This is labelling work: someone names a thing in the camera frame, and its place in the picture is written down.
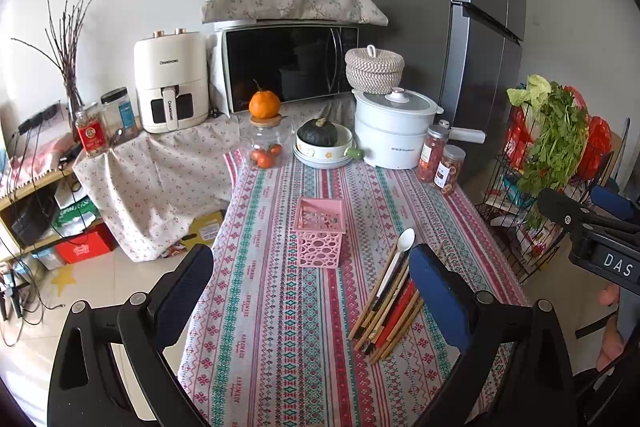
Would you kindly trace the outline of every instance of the yellow star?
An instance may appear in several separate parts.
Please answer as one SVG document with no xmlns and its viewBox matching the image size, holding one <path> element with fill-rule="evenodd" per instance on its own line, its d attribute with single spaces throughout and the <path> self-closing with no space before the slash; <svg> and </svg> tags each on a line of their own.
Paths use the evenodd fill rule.
<svg viewBox="0 0 640 427">
<path fill-rule="evenodd" d="M 58 268 L 56 276 L 51 279 L 51 284 L 55 284 L 58 287 L 58 297 L 62 295 L 63 290 L 67 284 L 75 284 L 76 280 L 71 275 L 71 270 L 74 266 L 72 264 L 66 264 Z"/>
</svg>

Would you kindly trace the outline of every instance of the gray refrigerator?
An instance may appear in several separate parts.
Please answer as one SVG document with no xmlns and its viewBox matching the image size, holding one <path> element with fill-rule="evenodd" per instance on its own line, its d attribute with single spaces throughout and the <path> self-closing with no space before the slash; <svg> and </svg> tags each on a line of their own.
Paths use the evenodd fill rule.
<svg viewBox="0 0 640 427">
<path fill-rule="evenodd" d="M 457 127 L 487 133 L 467 152 L 463 178 L 484 168 L 502 147 L 518 82 L 526 0 L 372 0 L 389 24 L 363 26 L 360 43 L 404 57 L 401 87 L 421 92 Z"/>
</svg>

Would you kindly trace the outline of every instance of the bundle of chopsticks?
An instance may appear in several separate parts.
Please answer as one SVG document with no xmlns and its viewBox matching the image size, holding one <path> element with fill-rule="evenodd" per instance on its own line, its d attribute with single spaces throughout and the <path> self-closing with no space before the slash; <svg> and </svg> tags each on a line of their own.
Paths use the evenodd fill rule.
<svg viewBox="0 0 640 427">
<path fill-rule="evenodd" d="M 424 301 L 409 279 L 408 251 L 391 248 L 385 268 L 349 333 L 356 349 L 364 349 L 370 363 L 386 359 L 411 327 Z"/>
</svg>

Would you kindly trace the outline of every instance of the white air fryer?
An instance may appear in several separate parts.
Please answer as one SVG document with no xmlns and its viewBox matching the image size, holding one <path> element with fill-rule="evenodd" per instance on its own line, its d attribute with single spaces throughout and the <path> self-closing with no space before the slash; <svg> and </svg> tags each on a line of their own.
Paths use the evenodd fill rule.
<svg viewBox="0 0 640 427">
<path fill-rule="evenodd" d="M 183 28 L 154 32 L 133 49 L 142 127 L 167 132 L 192 127 L 209 116 L 205 39 Z"/>
</svg>

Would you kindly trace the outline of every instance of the wire rack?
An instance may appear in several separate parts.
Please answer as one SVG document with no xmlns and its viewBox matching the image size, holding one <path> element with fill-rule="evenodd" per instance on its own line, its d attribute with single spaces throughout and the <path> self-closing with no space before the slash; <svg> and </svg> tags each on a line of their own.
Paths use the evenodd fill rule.
<svg viewBox="0 0 640 427">
<path fill-rule="evenodd" d="M 522 283 L 551 261 L 566 231 L 544 217 L 532 217 L 537 212 L 536 198 L 522 194 L 517 188 L 531 143 L 530 137 L 516 125 L 518 109 L 511 109 L 504 150 L 495 157 L 491 178 L 476 209 Z M 520 119 L 523 116 L 527 119 L 527 110 L 523 110 Z M 601 183 L 611 158 L 612 152 L 603 154 L 588 144 L 577 173 L 562 188 L 564 194 L 590 204 L 591 187 Z"/>
</svg>

